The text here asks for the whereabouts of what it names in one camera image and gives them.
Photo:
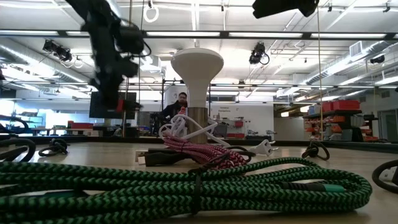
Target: power plug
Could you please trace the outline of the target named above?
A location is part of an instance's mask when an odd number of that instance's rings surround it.
[[[396,173],[397,167],[391,167],[383,170],[380,174],[380,180],[385,182],[392,182],[394,174]]]
[[[270,156],[275,150],[279,149],[279,148],[273,149],[271,147],[271,145],[274,143],[275,141],[269,142],[268,139],[266,139],[262,143],[260,143],[260,145],[249,148],[249,152],[256,153],[257,155]]]

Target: ceiling pipe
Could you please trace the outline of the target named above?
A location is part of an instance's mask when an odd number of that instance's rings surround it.
[[[349,53],[346,53],[343,56],[327,63],[322,68],[321,74],[319,74],[318,70],[315,70],[314,72],[310,73],[307,76],[307,78],[300,84],[312,85],[315,82],[319,81],[321,78],[323,79],[329,77],[330,75],[341,72],[347,68],[350,68],[353,65],[358,64],[363,60],[374,58],[375,56],[381,54],[382,52],[385,52],[387,49],[396,44],[397,42],[393,41],[379,41],[376,42],[375,44],[371,44],[371,42],[364,42],[364,45],[368,47],[366,47],[365,50],[362,51],[361,55],[351,57]],[[299,89],[300,89],[299,87],[286,88],[284,90],[280,90],[278,96],[291,95],[296,91],[298,91]]]
[[[59,61],[55,61],[52,60],[51,58],[45,57],[44,55],[41,55],[36,51],[28,49],[27,47],[11,39],[0,38],[0,49],[7,51],[15,58],[19,58],[19,60],[24,61],[25,65],[30,65],[32,67],[43,65],[44,70],[52,72],[53,75],[60,73],[61,75],[65,75],[73,79],[75,82],[88,82],[89,80],[88,77],[61,65]]]

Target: red bin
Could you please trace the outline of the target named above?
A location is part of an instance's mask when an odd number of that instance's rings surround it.
[[[333,102],[334,110],[359,110],[361,103],[358,100],[339,100]]]

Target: fluorescent light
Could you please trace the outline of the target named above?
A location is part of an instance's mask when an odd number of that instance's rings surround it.
[[[355,91],[355,92],[353,92],[353,93],[348,93],[346,96],[354,96],[354,95],[357,95],[357,94],[360,94],[360,93],[363,93],[365,90],[359,90],[359,91]]]
[[[358,80],[360,80],[360,79],[361,79],[361,78],[359,78],[359,77],[350,78],[349,80],[340,83],[340,85],[347,85],[347,84],[356,82],[356,81],[358,81]]]
[[[299,88],[321,88],[320,85],[299,85]],[[333,86],[324,86],[322,85],[322,89],[324,88],[333,88]]]
[[[0,30],[0,35],[58,35],[57,31],[42,30]]]
[[[330,100],[334,100],[337,98],[340,98],[341,96],[326,96],[326,97],[322,97],[322,101],[330,101]]]
[[[293,87],[293,85],[257,85],[257,87],[287,88],[287,87]]]
[[[27,84],[22,84],[22,86],[28,90],[32,90],[32,91],[39,91],[38,88],[31,86],[31,85],[27,85]]]
[[[181,36],[181,37],[190,37],[190,36],[196,36],[196,37],[217,37],[220,36],[220,32],[179,32],[179,31],[172,31],[172,32],[147,32],[148,36],[162,36],[162,37],[167,37],[167,36]]]
[[[384,38],[387,34],[312,34],[311,38]]]
[[[398,86],[380,86],[379,88],[383,88],[383,89],[396,89],[396,88],[398,88]]]
[[[310,106],[304,106],[304,107],[300,108],[300,112],[306,113],[306,112],[308,112],[309,109],[310,109]]]
[[[236,96],[239,92],[238,91],[211,91],[211,95],[234,95]]]
[[[284,112],[280,114],[281,117],[286,118],[289,116],[289,112]]]
[[[227,86],[227,87],[250,87],[247,84],[216,84],[216,86]]]
[[[80,32],[80,31],[67,31],[67,34],[70,36],[89,36],[88,32]]]
[[[339,88],[374,88],[374,86],[339,86]]]
[[[288,32],[230,32],[230,37],[273,37],[273,38],[301,38],[302,33]]]
[[[398,76],[396,76],[396,77],[390,77],[390,78],[385,78],[385,79],[383,79],[383,80],[381,80],[381,81],[378,81],[378,82],[376,83],[376,85],[385,85],[385,84],[393,83],[393,82],[398,82]]]

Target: man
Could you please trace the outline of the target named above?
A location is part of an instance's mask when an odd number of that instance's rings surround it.
[[[180,94],[178,94],[178,100],[172,104],[172,105],[168,105],[163,111],[162,114],[163,116],[166,117],[170,117],[173,118],[176,114],[178,114],[178,112],[181,110],[181,107],[187,107],[188,103],[187,103],[187,94],[182,92]]]

